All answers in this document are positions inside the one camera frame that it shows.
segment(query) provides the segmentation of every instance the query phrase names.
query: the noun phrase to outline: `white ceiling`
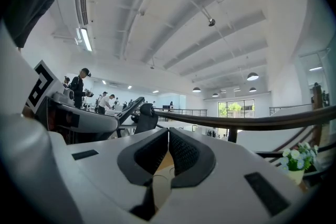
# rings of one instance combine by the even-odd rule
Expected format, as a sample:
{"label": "white ceiling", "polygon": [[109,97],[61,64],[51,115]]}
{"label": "white ceiling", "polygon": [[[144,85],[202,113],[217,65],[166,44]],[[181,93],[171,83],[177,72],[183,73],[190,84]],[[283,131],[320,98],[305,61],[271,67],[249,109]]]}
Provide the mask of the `white ceiling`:
{"label": "white ceiling", "polygon": [[[87,0],[96,62],[151,65],[202,88],[266,77],[263,0]],[[216,20],[208,26],[208,15]],[[78,53],[76,45],[73,52]]]}

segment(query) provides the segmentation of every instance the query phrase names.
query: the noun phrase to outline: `green tree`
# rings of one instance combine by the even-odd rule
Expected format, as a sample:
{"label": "green tree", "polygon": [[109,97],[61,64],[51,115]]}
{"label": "green tree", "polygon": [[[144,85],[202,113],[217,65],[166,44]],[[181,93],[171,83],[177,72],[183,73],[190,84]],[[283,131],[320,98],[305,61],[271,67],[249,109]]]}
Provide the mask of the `green tree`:
{"label": "green tree", "polygon": [[232,110],[232,111],[240,111],[241,110],[241,105],[239,105],[238,103],[232,103],[231,105],[229,105],[228,110]]}
{"label": "green tree", "polygon": [[227,112],[226,112],[226,102],[219,103],[218,104],[218,110],[219,110],[219,117],[226,118]]}

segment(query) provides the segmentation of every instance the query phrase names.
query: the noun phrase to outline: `flower pot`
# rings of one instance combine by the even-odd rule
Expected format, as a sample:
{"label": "flower pot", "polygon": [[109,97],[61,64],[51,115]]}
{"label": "flower pot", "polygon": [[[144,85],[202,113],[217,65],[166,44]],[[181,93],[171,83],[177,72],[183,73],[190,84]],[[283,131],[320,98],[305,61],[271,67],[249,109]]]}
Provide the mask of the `flower pot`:
{"label": "flower pot", "polygon": [[300,171],[288,171],[287,175],[290,179],[292,179],[296,185],[300,185],[303,174],[305,170],[300,170]]}

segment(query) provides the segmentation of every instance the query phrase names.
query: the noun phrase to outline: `potted plant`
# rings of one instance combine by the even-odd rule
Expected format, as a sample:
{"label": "potted plant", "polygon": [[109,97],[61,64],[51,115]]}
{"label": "potted plant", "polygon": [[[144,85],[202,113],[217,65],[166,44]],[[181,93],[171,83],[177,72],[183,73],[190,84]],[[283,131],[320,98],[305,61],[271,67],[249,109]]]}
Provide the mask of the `potted plant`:
{"label": "potted plant", "polygon": [[316,145],[310,147],[308,143],[299,143],[295,150],[287,148],[283,151],[283,158],[280,160],[280,169],[299,185],[302,181],[304,171],[316,161],[317,153],[318,147]]}

